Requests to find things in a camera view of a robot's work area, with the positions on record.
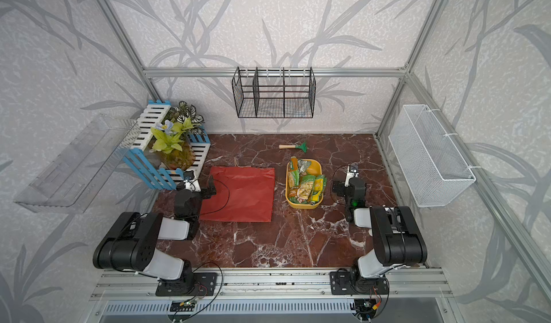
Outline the red paper bag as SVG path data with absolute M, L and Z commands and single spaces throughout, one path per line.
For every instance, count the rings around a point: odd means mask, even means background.
M 268 223 L 272 220 L 276 174 L 273 168 L 212 167 L 217 193 L 202 201 L 203 221 Z

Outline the mushroom soup packet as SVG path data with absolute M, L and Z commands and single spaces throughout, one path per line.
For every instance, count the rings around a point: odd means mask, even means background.
M 305 203 L 309 200 L 316 178 L 315 175 L 304 175 L 300 178 L 296 191 L 296 199 L 299 203 Z

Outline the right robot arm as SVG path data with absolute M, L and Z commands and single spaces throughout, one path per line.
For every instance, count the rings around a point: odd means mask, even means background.
M 372 234 L 368 254 L 357 258 L 349 269 L 331 272 L 332 294 L 388 294 L 387 273 L 426 262 L 426 243 L 409 207 L 368 206 L 366 184 L 360 178 L 336 181 L 331 192 L 344 198 L 347 221 Z

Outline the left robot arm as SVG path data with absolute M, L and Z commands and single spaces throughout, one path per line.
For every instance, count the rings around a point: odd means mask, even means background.
M 216 194 L 213 180 L 199 191 L 179 189 L 173 218 L 163 213 L 120 214 L 94 251 L 94 267 L 155 278 L 158 297 L 212 296 L 217 273 L 197 273 L 190 261 L 166 254 L 156 244 L 159 240 L 193 240 L 199 231 L 202 201 Z

